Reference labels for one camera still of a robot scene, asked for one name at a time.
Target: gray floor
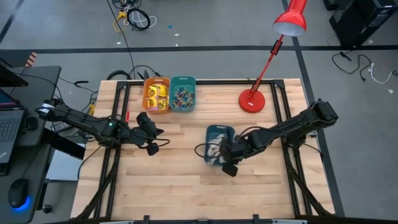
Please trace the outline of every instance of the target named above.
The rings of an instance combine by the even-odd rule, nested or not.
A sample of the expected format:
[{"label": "gray floor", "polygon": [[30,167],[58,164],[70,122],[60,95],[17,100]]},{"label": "gray floor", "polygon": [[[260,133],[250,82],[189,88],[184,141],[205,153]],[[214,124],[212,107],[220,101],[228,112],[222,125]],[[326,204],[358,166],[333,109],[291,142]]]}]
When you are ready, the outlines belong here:
[{"label": "gray floor", "polygon": [[[130,47],[273,45],[278,34],[271,29],[273,20],[283,11],[280,0],[142,0],[142,9],[158,18],[145,32],[126,29]],[[0,1],[0,27],[16,0]],[[301,46],[338,45],[321,0],[308,0],[305,16],[308,32],[299,37]],[[105,1],[29,0],[25,1],[0,43],[0,49],[79,49],[125,47],[123,37],[112,29],[113,18]],[[397,45],[398,14],[387,21],[366,45]],[[285,38],[284,45],[292,45]],[[316,98],[330,101],[340,120],[325,130],[336,181],[347,217],[398,220],[398,77],[386,85],[370,79],[362,82],[359,74],[347,75],[331,62],[338,52],[304,51],[303,57]],[[398,68],[398,50],[353,52],[367,55],[374,63],[376,78],[384,80]],[[139,52],[132,54],[135,64],[150,65],[161,74],[193,75],[196,78],[256,77],[269,51],[230,50],[202,52]],[[347,70],[355,64],[336,59]],[[130,70],[126,53],[39,54],[35,66],[59,65],[61,77],[88,80],[95,89],[100,81],[117,69]],[[301,78],[294,51],[281,51],[272,62],[266,77]],[[68,105],[82,108],[89,93],[59,81]],[[34,223],[66,220],[73,203],[75,184],[49,186],[45,201],[53,214],[41,212]]]}]

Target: laptop screen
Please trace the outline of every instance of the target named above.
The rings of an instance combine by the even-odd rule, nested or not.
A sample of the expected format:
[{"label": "laptop screen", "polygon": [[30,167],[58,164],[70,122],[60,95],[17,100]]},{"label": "laptop screen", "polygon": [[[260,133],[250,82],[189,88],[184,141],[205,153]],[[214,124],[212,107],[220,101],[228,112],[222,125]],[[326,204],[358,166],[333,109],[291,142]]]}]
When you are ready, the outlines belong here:
[{"label": "laptop screen", "polygon": [[14,100],[10,98],[5,92],[0,91],[0,109],[12,108],[15,106],[17,106],[17,103],[14,102]]}]

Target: wooden table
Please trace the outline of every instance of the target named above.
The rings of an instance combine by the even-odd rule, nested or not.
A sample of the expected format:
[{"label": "wooden table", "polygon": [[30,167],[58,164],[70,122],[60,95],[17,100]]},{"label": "wooden table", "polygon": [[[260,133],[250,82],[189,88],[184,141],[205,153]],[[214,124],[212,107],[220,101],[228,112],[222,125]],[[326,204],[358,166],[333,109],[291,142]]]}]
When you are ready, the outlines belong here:
[{"label": "wooden table", "polygon": [[[290,110],[295,116],[307,108],[303,88],[299,79],[284,81]],[[269,85],[262,85],[259,89],[266,98],[266,106],[260,113],[248,114],[239,107],[238,96],[249,87],[197,85],[193,112],[149,114],[157,127],[165,130],[159,137],[168,138],[171,143],[152,157],[134,145],[123,146],[112,219],[142,220],[144,215],[150,215],[151,220],[250,219],[253,214],[259,214],[260,218],[293,218],[280,140],[275,140],[265,152],[239,163],[236,177],[226,175],[220,167],[207,165],[193,151],[197,144],[205,141],[206,128],[211,124],[232,126],[237,133],[249,126],[271,127],[277,124]],[[95,116],[111,114],[115,88],[116,81],[101,82]],[[279,91],[278,95],[284,117]],[[137,126],[136,116],[142,111],[142,86],[132,86],[129,99],[129,125],[134,127]],[[307,143],[317,147],[316,139],[308,139]],[[90,143],[85,157],[97,147],[97,143]],[[333,213],[319,153],[307,146],[302,146],[300,152],[308,188]],[[72,217],[84,209],[98,189],[103,154],[104,150],[100,149],[81,169]],[[305,214],[298,187],[297,193],[301,212]],[[107,198],[106,192],[102,215],[105,214]]]}]

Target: lamp shade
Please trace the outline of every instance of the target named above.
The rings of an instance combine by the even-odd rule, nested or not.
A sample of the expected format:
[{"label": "lamp shade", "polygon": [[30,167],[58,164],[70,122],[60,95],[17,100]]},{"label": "lamp shade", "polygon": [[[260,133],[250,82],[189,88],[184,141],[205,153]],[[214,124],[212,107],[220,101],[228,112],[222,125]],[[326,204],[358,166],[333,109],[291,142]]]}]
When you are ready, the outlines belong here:
[{"label": "lamp shade", "polygon": [[282,35],[304,35],[307,31],[307,23],[303,16],[306,3],[307,0],[291,0],[289,8],[275,20],[272,28]]}]

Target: monitor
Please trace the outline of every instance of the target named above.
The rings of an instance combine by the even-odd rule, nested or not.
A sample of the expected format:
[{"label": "monitor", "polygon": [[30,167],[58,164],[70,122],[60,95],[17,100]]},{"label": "monitor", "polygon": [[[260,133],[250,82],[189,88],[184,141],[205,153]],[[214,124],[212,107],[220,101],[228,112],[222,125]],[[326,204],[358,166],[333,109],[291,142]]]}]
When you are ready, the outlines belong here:
[{"label": "monitor", "polygon": [[28,82],[0,65],[0,87],[28,86]]}]

